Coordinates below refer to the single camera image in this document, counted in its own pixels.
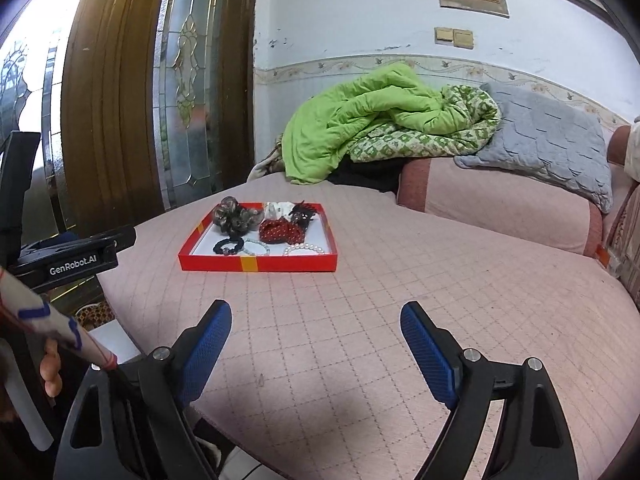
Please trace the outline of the white sleeved left forearm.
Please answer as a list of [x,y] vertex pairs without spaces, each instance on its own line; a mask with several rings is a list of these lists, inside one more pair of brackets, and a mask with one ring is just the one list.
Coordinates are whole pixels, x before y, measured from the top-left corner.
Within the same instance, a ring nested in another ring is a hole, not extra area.
[[1,269],[1,313],[25,332],[60,344],[101,370],[114,370],[117,356],[93,338],[74,318],[58,312],[46,300]]

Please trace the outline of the person's left hand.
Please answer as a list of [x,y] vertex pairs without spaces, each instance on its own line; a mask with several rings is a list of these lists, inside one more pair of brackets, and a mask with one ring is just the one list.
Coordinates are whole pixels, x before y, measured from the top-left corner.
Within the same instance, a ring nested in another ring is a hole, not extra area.
[[40,362],[39,371],[44,390],[51,399],[56,398],[62,390],[60,370],[61,358],[58,353],[58,342],[48,338],[44,344],[44,355]]

